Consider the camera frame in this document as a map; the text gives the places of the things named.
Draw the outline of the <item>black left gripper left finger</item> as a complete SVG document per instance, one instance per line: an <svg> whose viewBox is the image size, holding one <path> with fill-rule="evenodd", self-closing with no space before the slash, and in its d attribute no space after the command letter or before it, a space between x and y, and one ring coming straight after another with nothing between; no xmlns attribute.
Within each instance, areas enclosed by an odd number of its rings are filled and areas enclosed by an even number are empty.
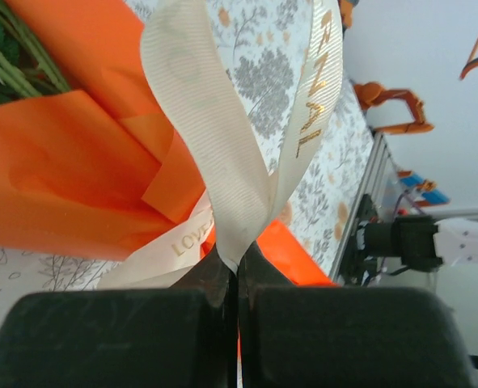
<svg viewBox="0 0 478 388"><path fill-rule="evenodd" d="M0 387L233 387L236 297L216 251L168 288L29 294L0 327Z"/></svg>

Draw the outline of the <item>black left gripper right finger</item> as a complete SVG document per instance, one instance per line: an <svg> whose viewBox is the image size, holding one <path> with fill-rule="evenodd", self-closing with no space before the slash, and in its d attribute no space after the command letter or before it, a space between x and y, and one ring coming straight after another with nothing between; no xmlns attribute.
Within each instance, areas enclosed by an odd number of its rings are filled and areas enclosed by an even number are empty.
<svg viewBox="0 0 478 388"><path fill-rule="evenodd" d="M252 244L239 266L246 387L473 387L454 319L416 288L294 285Z"/></svg>

